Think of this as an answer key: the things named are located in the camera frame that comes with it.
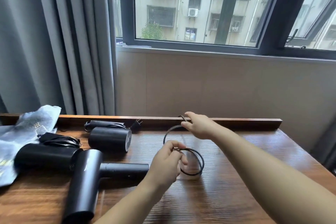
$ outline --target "beige wall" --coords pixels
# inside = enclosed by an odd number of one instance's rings
[[[117,51],[117,114],[280,118],[310,150],[336,113],[336,63]]]

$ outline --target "wooden table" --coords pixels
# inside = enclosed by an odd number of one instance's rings
[[[4,125],[15,124],[15,115],[2,115]],[[107,156],[109,161],[151,163],[162,146],[168,128],[180,118],[71,116],[61,115],[58,133],[81,139],[88,148],[88,133],[83,125],[89,120],[129,121],[142,119],[142,129],[132,135],[125,156]],[[281,120],[214,119],[236,131],[248,141],[303,172],[336,194],[336,178],[279,129]],[[145,223],[274,223],[254,200],[237,172],[219,148],[209,140],[199,140],[187,131],[172,132],[167,139],[184,142],[204,157],[201,177],[181,175],[154,206]],[[197,162],[188,155],[189,170]],[[0,223],[60,223],[71,177],[54,171],[31,171],[20,175],[12,186],[0,190]],[[94,220],[97,220],[134,187],[118,181],[101,183]]]

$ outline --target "hair dryer barrel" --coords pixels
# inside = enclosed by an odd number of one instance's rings
[[[102,163],[101,178],[128,178],[141,181],[147,174],[148,164]]]
[[[64,223],[85,222],[94,217],[102,161],[103,153],[99,150],[86,150],[78,155],[66,199]]]

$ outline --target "green foliage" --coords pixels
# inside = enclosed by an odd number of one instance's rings
[[[163,38],[162,28],[159,24],[148,23],[141,29],[141,37],[144,39],[160,40]]]

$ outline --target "glossy wood surface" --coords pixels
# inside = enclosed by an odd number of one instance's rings
[[[60,127],[58,133],[80,138],[82,147],[88,148],[88,133],[82,126]],[[164,134],[163,130],[133,134],[126,155],[106,156],[106,160],[150,163],[162,146]],[[336,178],[280,129],[238,134],[336,194]],[[167,139],[182,141],[198,150],[205,160],[204,171],[201,177],[181,175],[145,223],[274,223],[214,143],[199,140],[187,131],[172,132]],[[187,170],[192,172],[197,169],[197,162],[192,155],[187,156]],[[60,223],[70,179],[69,175],[47,170],[20,175],[10,188],[0,190],[0,223]],[[122,188],[127,185],[111,180],[101,182],[94,220],[134,189]]]

